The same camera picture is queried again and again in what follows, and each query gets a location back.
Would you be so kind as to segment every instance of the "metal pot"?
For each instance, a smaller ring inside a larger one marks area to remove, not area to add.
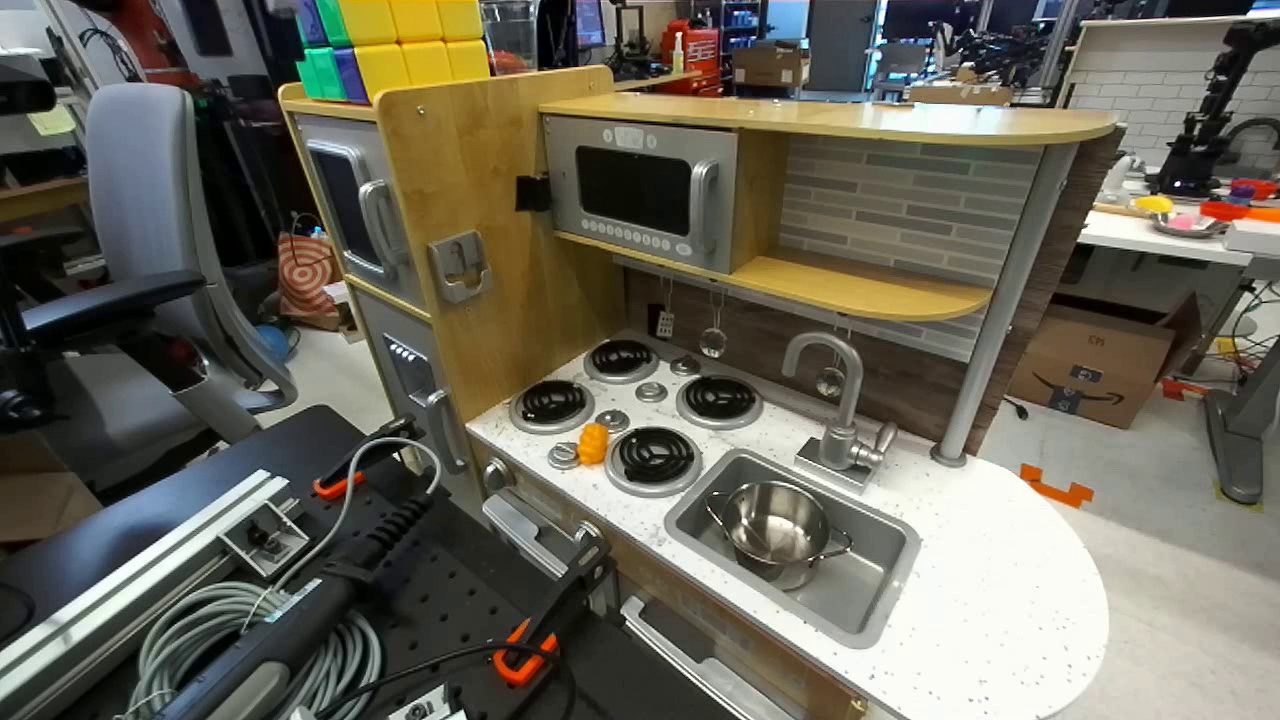
[[[822,556],[842,551],[826,551],[822,503],[788,478],[742,478],[726,500],[712,490],[703,513],[749,573],[788,591],[805,586]]]

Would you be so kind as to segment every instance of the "bottle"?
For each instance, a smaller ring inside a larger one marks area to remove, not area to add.
[[[688,67],[685,33],[676,33],[676,45],[670,45],[670,77],[679,77],[685,67]]]

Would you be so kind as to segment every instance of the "toy kitchen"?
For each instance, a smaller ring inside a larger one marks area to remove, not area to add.
[[[1112,118],[603,67],[279,105],[333,240],[363,211],[402,254],[348,271],[392,408],[547,574],[600,539],[626,629],[731,716],[1052,716],[1091,682],[1091,556],[972,446]],[[360,147],[360,211],[315,147]]]

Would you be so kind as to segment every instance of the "microwave window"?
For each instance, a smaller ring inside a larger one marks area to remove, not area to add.
[[[575,147],[575,179],[583,211],[688,235],[685,159]]]
[[[363,228],[363,216],[360,216],[360,176],[356,176],[356,159],[350,154],[338,154],[338,150],[321,150],[310,147],[310,162],[315,162],[315,176],[325,185],[325,201],[333,207],[333,221],[338,235],[338,243],[369,261],[369,262],[380,262],[380,254],[373,252],[373,240],[369,240],[369,228]]]

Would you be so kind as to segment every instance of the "orange knob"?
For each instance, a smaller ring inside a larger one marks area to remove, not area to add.
[[[608,428],[603,425],[587,425],[583,435],[575,438],[575,460],[578,464],[603,464],[608,454]]]

